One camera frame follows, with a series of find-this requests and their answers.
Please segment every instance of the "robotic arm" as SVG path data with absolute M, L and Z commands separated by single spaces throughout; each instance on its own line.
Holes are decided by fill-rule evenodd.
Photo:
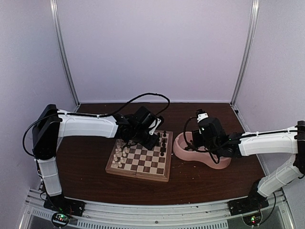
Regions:
M 305 121 L 297 126 L 272 132 L 234 133 L 226 135 L 220 121 L 203 110 L 196 112 L 198 130 L 192 131 L 193 150 L 204 146 L 220 157 L 254 154 L 290 153 L 291 157 L 276 171 L 256 181 L 248 197 L 229 201 L 231 215 L 267 207 L 267 197 L 297 177 L 305 175 Z
M 48 105 L 32 130 L 33 154 L 47 194 L 44 207 L 72 211 L 78 216 L 84 208 L 83 202 L 66 199 L 62 193 L 56 166 L 59 137 L 102 136 L 122 139 L 126 143 L 133 141 L 151 150 L 158 140 L 154 132 L 162 123 L 161 116 L 155 116 L 143 106 L 135 114 L 124 116 L 73 113 L 58 110 L 54 104 Z

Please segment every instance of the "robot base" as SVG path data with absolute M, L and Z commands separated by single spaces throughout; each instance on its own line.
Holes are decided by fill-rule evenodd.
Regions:
M 82 216 L 82 213 L 85 208 L 84 202 L 65 198 L 65 203 L 67 204 L 67 206 L 71 206 L 71 208 L 66 208 L 65 210 L 61 211 L 62 213 L 65 213 L 67 215 L 71 214 L 73 216 Z M 46 200 L 44 202 L 43 207 L 53 211 L 58 211 L 58 209 L 55 208 L 49 200 Z
M 235 199 L 228 202 L 231 216 L 257 211 L 269 206 L 267 199 L 257 200 L 255 198 Z

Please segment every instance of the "chessboard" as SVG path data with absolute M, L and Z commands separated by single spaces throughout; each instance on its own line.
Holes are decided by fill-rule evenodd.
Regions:
M 159 141 L 152 150 L 140 144 L 124 147 L 116 140 L 109 157 L 106 172 L 126 177 L 168 182 L 171 169 L 173 133 L 156 131 Z

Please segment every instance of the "lavender wall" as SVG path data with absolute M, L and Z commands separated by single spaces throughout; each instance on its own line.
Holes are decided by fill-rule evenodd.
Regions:
M 80 101 L 126 101 L 144 92 L 230 101 L 251 7 L 251 0 L 59 1 Z
M 74 109 L 48 0 L 0 0 L 0 75 L 0 222 L 15 229 L 29 188 L 39 182 L 22 150 L 23 132 L 49 103 Z
M 252 131 L 305 120 L 305 1 L 262 0 L 258 25 L 237 106 Z M 289 155 L 263 156 L 274 171 Z M 298 229 L 305 228 L 305 180 L 285 187 Z

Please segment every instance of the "brown tabletop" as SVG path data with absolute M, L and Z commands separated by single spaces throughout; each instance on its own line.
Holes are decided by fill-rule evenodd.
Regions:
M 122 104 L 82 104 L 79 112 L 110 113 Z M 140 105 L 152 112 L 165 104 L 130 104 L 122 114 L 134 113 Z M 183 131 L 185 121 L 202 108 L 218 117 L 227 134 L 243 131 L 229 104 L 176 103 L 162 114 L 160 130 Z M 196 129 L 196 122 L 188 130 Z M 111 175 L 105 172 L 114 139 L 74 136 L 63 139 L 57 153 L 57 165 L 65 196 L 115 204 L 168 205 L 202 203 L 246 196 L 254 181 L 264 176 L 256 156 L 233 159 L 229 167 L 215 170 L 200 162 L 172 157 L 169 182 L 156 182 Z

